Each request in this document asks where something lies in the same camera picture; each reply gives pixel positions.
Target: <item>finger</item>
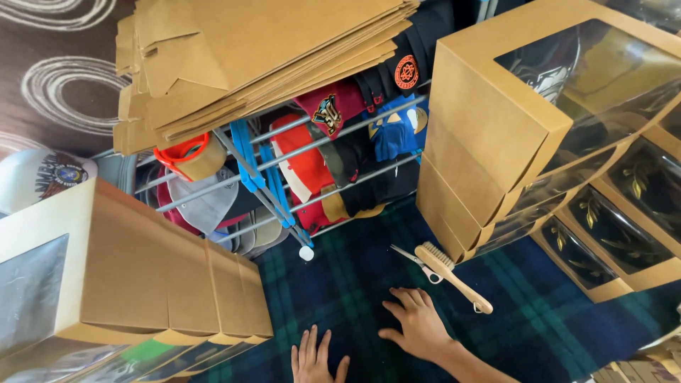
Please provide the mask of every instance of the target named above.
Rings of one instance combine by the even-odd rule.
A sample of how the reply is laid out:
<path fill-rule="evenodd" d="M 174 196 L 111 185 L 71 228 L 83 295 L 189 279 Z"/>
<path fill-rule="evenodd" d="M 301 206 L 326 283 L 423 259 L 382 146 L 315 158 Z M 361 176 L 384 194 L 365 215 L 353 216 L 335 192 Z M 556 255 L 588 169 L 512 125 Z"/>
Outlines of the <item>finger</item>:
<path fill-rule="evenodd" d="M 395 330 L 394 328 L 382 328 L 379 330 L 379 336 L 383 339 L 387 339 L 389 341 L 393 341 L 397 343 L 397 346 L 402 347 L 402 344 L 404 343 L 405 336 L 402 335 L 399 331 Z"/>
<path fill-rule="evenodd" d="M 300 338 L 300 352 L 298 353 L 298 368 L 305 367 L 306 352 L 307 352 L 307 339 L 310 336 L 310 332 L 305 330 L 302 332 L 302 338 Z"/>
<path fill-rule="evenodd" d="M 317 351 L 317 364 L 326 367 L 327 360 L 329 359 L 329 343 L 331 342 L 331 330 L 327 330 L 324 333 L 324 337 L 321 338 L 321 343 L 319 344 L 319 350 Z"/>
<path fill-rule="evenodd" d="M 397 303 L 383 301 L 383 307 L 385 307 L 392 315 L 402 322 L 402 318 L 405 316 L 406 311 L 404 307 L 398 305 Z"/>
<path fill-rule="evenodd" d="M 421 297 L 421 294 L 418 292 L 418 290 L 413 289 L 413 288 L 403 288 L 402 290 L 406 290 L 407 293 L 409 293 L 409 295 L 414 300 L 414 303 L 416 303 L 417 306 L 425 306 L 426 305 L 424 303 L 424 299 Z"/>
<path fill-rule="evenodd" d="M 298 348 L 295 344 L 291 347 L 291 371 L 294 372 L 294 380 L 296 380 L 298 376 Z"/>
<path fill-rule="evenodd" d="M 307 355 L 305 356 L 305 363 L 309 365 L 315 364 L 317 361 L 317 325 L 313 324 L 310 330 L 310 337 L 307 339 Z"/>
<path fill-rule="evenodd" d="M 421 289 L 418 289 L 418 290 L 419 290 L 419 294 L 421 294 L 421 299 L 424 300 L 424 303 L 426 304 L 426 306 L 435 308 L 435 306 L 432 304 L 432 299 L 430 298 L 430 295 L 428 295 L 428 293 L 425 290 L 421 290 Z"/>
<path fill-rule="evenodd" d="M 390 294 L 393 294 L 397 299 L 399 299 L 400 302 L 402 302 L 402 306 L 404 306 L 405 309 L 409 310 L 416 308 L 416 303 L 411 298 L 411 295 L 409 295 L 409 293 L 405 291 L 405 289 L 390 288 Z"/>
<path fill-rule="evenodd" d="M 347 376 L 348 368 L 350 368 L 350 357 L 346 355 L 338 364 L 338 369 L 336 370 L 336 380 L 334 383 L 345 383 L 345 377 Z"/>

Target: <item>scissors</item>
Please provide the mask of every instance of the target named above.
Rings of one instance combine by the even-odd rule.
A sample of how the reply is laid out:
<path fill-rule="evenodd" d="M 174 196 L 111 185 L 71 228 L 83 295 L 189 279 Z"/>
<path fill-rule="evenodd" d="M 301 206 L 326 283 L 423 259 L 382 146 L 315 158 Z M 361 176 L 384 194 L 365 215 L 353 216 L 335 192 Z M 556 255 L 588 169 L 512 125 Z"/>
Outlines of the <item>scissors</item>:
<path fill-rule="evenodd" d="M 423 263 L 422 260 L 420 260 L 417 256 L 407 253 L 406 251 L 402 250 L 401 248 L 395 246 L 395 245 L 390 245 L 390 247 L 397 251 L 398 253 L 404 255 L 408 259 L 416 262 L 419 266 L 421 266 L 421 270 L 423 270 L 424 274 L 428 277 L 428 281 L 434 285 L 439 284 L 442 282 L 442 276 L 440 276 L 438 273 L 433 272 L 433 270 L 430 270 L 425 263 Z"/>

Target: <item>orange circular logo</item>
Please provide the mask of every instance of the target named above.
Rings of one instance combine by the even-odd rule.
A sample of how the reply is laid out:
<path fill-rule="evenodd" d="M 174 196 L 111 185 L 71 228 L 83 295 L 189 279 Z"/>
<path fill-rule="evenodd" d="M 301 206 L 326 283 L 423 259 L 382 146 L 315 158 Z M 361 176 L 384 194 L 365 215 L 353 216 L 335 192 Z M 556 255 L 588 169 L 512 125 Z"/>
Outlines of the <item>orange circular logo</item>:
<path fill-rule="evenodd" d="M 401 89 L 409 89 L 416 85 L 419 79 L 419 70 L 416 67 L 414 56 L 404 56 L 395 68 L 395 83 Z"/>

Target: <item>green plaid fabric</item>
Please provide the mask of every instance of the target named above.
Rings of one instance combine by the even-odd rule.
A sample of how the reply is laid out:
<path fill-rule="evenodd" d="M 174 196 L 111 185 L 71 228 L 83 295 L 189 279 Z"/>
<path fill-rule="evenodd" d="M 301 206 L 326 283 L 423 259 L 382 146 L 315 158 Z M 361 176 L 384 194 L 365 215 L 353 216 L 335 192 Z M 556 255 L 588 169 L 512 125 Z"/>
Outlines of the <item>green plaid fabric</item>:
<path fill-rule="evenodd" d="M 399 322 L 382 306 L 390 287 L 421 287 L 449 333 L 492 366 L 525 382 L 572 382 L 630 356 L 675 328 L 681 282 L 595 305 L 529 238 L 465 262 L 463 282 L 494 306 L 473 306 L 446 281 L 432 285 L 420 268 L 390 249 L 435 242 L 413 198 L 389 205 L 315 239 L 315 258 L 298 256 L 289 238 L 257 259 L 274 338 L 192 377 L 193 383 L 292 382 L 291 345 L 317 324 L 333 330 L 332 373 L 350 355 L 348 382 L 452 382 L 377 336 Z"/>

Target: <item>hand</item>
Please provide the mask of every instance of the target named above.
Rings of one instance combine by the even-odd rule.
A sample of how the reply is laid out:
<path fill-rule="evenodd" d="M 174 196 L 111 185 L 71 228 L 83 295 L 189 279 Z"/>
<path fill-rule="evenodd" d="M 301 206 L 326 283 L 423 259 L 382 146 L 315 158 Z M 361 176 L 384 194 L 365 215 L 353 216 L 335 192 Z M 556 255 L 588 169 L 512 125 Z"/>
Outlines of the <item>hand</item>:
<path fill-rule="evenodd" d="M 437 356 L 456 343 L 437 315 L 430 296 L 425 291 L 408 288 L 390 288 L 397 303 L 383 301 L 383 306 L 402 324 L 402 331 L 383 328 L 379 336 L 398 344 L 405 352 L 426 361 L 435 362 Z"/>
<path fill-rule="evenodd" d="M 344 356 L 336 371 L 336 380 L 329 373 L 327 360 L 329 357 L 329 343 L 331 330 L 324 333 L 317 351 L 317 325 L 312 325 L 312 331 L 305 330 L 300 340 L 300 351 L 296 345 L 291 347 L 291 369 L 294 373 L 294 383 L 344 383 L 350 357 Z"/>

